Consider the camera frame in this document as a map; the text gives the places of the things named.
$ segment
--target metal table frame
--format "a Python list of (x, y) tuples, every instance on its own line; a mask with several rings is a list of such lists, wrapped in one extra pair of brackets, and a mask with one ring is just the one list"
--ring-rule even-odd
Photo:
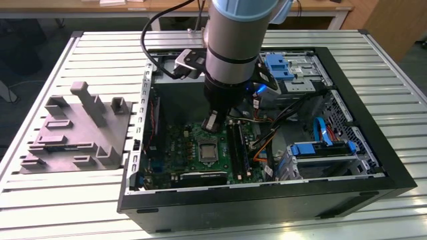
[[(52, 95), (69, 93), (73, 81), (86, 81), (100, 98), (136, 102), (143, 87), (145, 56), (140, 32), (85, 32), (69, 39), (38, 97), (0, 163), (0, 240), (74, 239), (425, 239), (427, 236), (427, 98), (369, 35), (355, 30), (273, 30), (269, 47), (328, 47), (376, 123), (411, 173), (417, 188), (372, 203), (344, 218), (308, 220), (148, 235), (116, 213), (123, 169), (18, 174), (20, 156), (37, 135)], [(149, 32), (149, 48), (199, 48), (201, 34)], [(127, 136), (136, 129), (129, 126)], [(125, 150), (132, 148), (125, 141)]]

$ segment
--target blue light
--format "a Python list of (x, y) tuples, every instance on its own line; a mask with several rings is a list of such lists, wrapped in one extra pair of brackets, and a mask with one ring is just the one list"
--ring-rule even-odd
[(260, 88), (256, 91), (256, 94), (260, 94), (265, 90), (267, 86), (261, 85)]

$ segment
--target motherboard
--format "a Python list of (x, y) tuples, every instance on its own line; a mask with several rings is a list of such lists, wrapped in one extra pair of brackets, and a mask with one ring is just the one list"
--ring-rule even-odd
[(261, 182), (261, 168), (249, 161), (253, 140), (249, 122), (229, 121), (219, 133), (200, 123), (168, 125), (164, 157), (151, 161), (153, 188)]

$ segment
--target ram slot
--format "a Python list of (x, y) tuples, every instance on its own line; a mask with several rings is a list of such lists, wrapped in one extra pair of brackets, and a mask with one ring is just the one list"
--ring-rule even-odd
[(235, 144), (239, 169), (243, 174), (243, 177), (245, 177), (247, 176), (247, 167), (244, 165), (244, 161), (245, 161), (245, 158), (248, 158), (248, 154), (247, 154), (245, 141), (244, 141), (243, 136), (240, 134), (240, 124), (239, 123), (233, 123), (232, 131), (233, 131), (233, 144)]
[(236, 150), (236, 141), (235, 141), (235, 131), (233, 131), (233, 123), (227, 125), (227, 142), (228, 142), (228, 153), (231, 158), (231, 167), (232, 167), (232, 175), (237, 180), (241, 180), (241, 168), (239, 164), (239, 156)]
[(249, 159), (248, 159), (248, 152), (247, 152), (247, 144), (245, 144), (245, 139), (243, 136), (243, 131), (241, 131), (241, 124), (240, 121), (236, 124), (237, 127), (237, 132), (239, 132), (239, 138), (240, 139), (240, 146), (241, 146), (241, 150), (239, 151), (241, 158), (243, 159), (243, 173), (245, 173), (245, 176), (251, 176), (251, 166), (249, 166)]

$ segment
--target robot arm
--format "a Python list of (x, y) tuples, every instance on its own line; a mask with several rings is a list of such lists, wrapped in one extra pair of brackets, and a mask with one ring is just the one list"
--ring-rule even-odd
[(291, 9), (291, 0), (281, 1), (279, 11), (277, 3), (277, 0), (212, 0), (205, 53), (187, 49), (176, 59), (177, 65), (195, 73), (187, 76), (196, 78), (200, 72), (205, 74), (209, 112), (201, 127), (208, 132), (220, 130), (231, 108), (244, 100), (272, 12), (277, 13), (273, 22), (280, 23)]

